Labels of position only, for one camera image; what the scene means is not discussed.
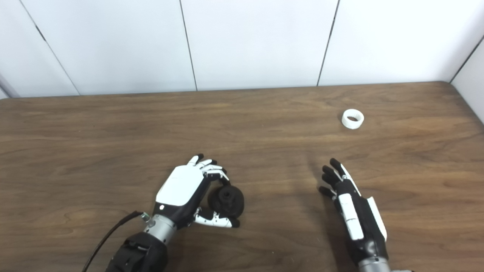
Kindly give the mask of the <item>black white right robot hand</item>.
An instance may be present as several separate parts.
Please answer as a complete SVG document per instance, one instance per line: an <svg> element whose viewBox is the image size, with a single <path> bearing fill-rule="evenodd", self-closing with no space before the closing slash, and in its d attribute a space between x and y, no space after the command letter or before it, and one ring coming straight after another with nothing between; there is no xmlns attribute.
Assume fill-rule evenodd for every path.
<svg viewBox="0 0 484 272"><path fill-rule="evenodd" d="M387 231L373 197L361 195L351 174L335 158L322 167L318 191L329 197L340 214L350 259L358 266L365 260L388 261Z"/></svg>

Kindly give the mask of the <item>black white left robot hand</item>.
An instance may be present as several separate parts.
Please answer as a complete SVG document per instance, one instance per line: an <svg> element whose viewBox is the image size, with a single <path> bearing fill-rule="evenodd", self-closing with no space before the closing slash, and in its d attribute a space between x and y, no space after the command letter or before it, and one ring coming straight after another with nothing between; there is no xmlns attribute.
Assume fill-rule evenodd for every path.
<svg viewBox="0 0 484 272"><path fill-rule="evenodd" d="M177 230L198 221L200 203L213 181L230 185L227 171L199 153L174 168L155 197L153 214L171 220Z"/></svg>

